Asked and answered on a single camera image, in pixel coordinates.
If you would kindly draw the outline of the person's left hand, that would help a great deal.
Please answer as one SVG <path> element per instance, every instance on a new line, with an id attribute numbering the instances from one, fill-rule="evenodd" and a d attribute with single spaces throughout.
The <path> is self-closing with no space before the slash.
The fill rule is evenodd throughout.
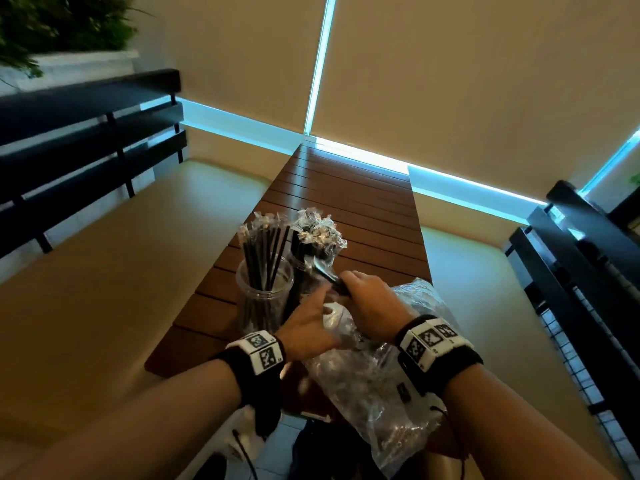
<path id="1" fill-rule="evenodd" d="M 286 322 L 275 332 L 284 347 L 285 363 L 304 362 L 332 349 L 349 349 L 351 343 L 324 328 L 327 295 L 332 302 L 336 293 L 330 284 L 322 284 L 304 298 Z"/>

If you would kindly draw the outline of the person's right hand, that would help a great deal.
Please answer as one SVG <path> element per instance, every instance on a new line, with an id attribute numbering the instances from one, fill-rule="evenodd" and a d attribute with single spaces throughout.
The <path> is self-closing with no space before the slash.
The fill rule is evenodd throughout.
<path id="1" fill-rule="evenodd" d="M 419 313 L 402 302 L 391 288 L 372 275 L 372 298 L 352 301 L 339 298 L 352 315 L 356 327 L 369 339 L 393 344 L 407 324 L 418 318 Z"/>

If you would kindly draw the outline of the black cutlery piece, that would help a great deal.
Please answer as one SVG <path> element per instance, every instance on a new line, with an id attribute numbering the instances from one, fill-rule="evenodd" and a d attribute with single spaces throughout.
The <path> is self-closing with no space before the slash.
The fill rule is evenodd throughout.
<path id="1" fill-rule="evenodd" d="M 317 280 L 324 280 L 331 284 L 332 290 L 338 296 L 351 297 L 351 293 L 344 281 L 334 272 L 331 265 L 316 256 L 305 256 L 306 272 Z"/>

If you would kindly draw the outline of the person's right forearm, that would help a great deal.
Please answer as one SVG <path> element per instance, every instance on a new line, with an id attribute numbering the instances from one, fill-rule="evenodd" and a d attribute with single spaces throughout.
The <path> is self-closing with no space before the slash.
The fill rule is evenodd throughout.
<path id="1" fill-rule="evenodd" d="M 453 378 L 442 400 L 484 480 L 617 480 L 481 364 Z"/>

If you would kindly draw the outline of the person's left forearm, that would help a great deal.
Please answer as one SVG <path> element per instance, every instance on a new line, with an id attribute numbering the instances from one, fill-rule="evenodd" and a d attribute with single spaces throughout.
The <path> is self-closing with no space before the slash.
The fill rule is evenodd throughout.
<path id="1" fill-rule="evenodd" d="M 207 362 L 62 439 L 5 480 L 172 480 L 240 402 L 228 364 Z"/>

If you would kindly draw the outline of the clear plastic jar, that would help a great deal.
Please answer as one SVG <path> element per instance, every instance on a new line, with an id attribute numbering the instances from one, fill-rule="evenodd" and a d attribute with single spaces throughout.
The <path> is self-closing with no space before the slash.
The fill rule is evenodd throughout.
<path id="1" fill-rule="evenodd" d="M 272 290 L 252 288 L 249 275 L 243 260 L 236 272 L 239 327 L 244 334 L 259 330 L 275 332 L 283 323 L 286 304 L 294 284 L 292 265 L 285 258 L 281 259 Z"/>
<path id="2" fill-rule="evenodd" d="M 314 267 L 314 257 L 297 258 L 292 253 L 287 258 L 293 269 L 293 283 L 284 308 L 283 322 L 286 322 L 293 311 L 308 297 L 323 281 Z"/>

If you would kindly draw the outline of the bunch of wrapped black cutlery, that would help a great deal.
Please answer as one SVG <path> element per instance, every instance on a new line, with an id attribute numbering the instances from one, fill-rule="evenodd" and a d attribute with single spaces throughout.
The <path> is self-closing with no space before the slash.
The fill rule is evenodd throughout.
<path id="1" fill-rule="evenodd" d="M 323 216 L 314 207 L 298 210 L 287 224 L 291 234 L 287 261 L 292 265 L 295 279 L 306 275 L 307 258 L 318 258 L 322 264 L 332 267 L 335 258 L 348 247 L 331 215 Z"/>

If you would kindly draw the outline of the bundle of wrapped black straws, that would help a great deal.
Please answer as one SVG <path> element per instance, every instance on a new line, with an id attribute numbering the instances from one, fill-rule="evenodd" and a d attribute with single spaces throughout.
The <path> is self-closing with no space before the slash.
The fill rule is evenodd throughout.
<path id="1" fill-rule="evenodd" d="M 237 238 L 252 288 L 273 289 L 281 259 L 286 259 L 288 219 L 286 214 L 255 211 L 252 220 L 240 226 Z"/>

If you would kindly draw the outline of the black left wristband with marker box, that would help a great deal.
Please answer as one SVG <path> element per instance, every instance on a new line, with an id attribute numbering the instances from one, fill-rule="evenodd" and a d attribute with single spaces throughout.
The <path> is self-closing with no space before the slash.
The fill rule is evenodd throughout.
<path id="1" fill-rule="evenodd" d="M 255 432 L 263 440 L 276 430 L 281 418 L 280 375 L 285 359 L 281 341 L 265 330 L 249 333 L 211 357 L 228 364 L 241 391 L 239 407 L 252 407 Z"/>

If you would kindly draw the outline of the black wristband with marker box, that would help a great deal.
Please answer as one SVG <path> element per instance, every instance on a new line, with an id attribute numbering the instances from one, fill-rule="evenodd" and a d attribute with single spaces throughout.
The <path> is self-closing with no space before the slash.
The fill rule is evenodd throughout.
<path id="1" fill-rule="evenodd" d="M 438 397 L 447 384 L 483 359 L 473 345 L 441 317 L 420 315 L 394 338 L 398 363 L 421 396 Z"/>
<path id="2" fill-rule="evenodd" d="M 239 407 L 252 407 L 255 432 L 263 440 L 276 430 L 281 418 L 280 375 L 285 359 L 281 341 L 265 330 L 249 333 L 211 357 L 228 364 L 241 391 Z"/>

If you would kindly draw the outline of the black right wristband with marker box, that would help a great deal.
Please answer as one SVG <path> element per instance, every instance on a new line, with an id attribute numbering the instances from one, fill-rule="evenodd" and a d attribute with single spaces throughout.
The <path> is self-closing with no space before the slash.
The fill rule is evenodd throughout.
<path id="1" fill-rule="evenodd" d="M 394 338 L 398 363 L 421 396 L 438 397 L 447 384 L 483 359 L 473 345 L 441 317 L 420 315 Z"/>

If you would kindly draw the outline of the clear plastic bag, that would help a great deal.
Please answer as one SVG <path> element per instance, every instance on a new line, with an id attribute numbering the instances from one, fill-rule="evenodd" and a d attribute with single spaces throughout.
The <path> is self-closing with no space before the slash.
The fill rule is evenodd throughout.
<path id="1" fill-rule="evenodd" d="M 372 460 L 391 479 L 444 419 L 434 394 L 421 396 L 398 361 L 398 349 L 365 337 L 340 302 L 325 304 L 324 329 L 348 345 L 305 361 L 311 379 L 369 444 Z"/>

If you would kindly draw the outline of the beige bench seat cushion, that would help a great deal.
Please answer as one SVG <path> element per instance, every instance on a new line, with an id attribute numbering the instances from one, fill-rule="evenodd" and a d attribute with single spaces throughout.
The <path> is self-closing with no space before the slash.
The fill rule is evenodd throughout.
<path id="1" fill-rule="evenodd" d="M 620 480 L 627 480 L 498 248 L 422 227 L 431 278 L 485 366 Z"/>
<path id="2" fill-rule="evenodd" d="M 189 160 L 0 284 L 0 477 L 161 382 L 145 362 L 270 183 Z"/>

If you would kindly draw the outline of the beige roller blind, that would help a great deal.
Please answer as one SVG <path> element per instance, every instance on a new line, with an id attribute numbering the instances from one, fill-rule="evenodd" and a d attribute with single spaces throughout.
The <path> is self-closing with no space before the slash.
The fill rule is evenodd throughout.
<path id="1" fill-rule="evenodd" d="M 138 0 L 138 68 L 180 71 L 182 96 L 302 133 L 326 0 Z"/>
<path id="2" fill-rule="evenodd" d="M 312 133 L 544 199 L 640 127 L 640 0 L 337 0 Z"/>

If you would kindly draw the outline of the black slatted bench backrest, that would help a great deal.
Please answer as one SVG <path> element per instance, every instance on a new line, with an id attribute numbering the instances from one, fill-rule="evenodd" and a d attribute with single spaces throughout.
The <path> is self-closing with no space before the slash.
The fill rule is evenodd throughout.
<path id="1" fill-rule="evenodd" d="M 187 148 L 180 72 L 0 96 L 0 258 Z"/>
<path id="2" fill-rule="evenodd" d="M 640 187 L 609 212 L 564 180 L 547 199 L 505 254 L 613 455 L 640 480 Z"/>

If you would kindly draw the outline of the white planter box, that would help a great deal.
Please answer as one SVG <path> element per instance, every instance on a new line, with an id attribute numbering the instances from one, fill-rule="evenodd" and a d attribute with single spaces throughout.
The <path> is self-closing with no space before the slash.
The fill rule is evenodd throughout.
<path id="1" fill-rule="evenodd" d="M 37 55 L 34 60 L 42 71 L 40 77 L 30 78 L 0 66 L 0 97 L 130 75 L 137 58 L 135 49 Z"/>

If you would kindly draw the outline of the green plant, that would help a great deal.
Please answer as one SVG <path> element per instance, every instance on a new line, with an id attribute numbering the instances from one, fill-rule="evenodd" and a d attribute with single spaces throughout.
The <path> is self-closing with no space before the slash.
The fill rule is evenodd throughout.
<path id="1" fill-rule="evenodd" d="M 0 0 L 0 67 L 38 78 L 36 56 L 119 52 L 137 33 L 137 0 Z"/>

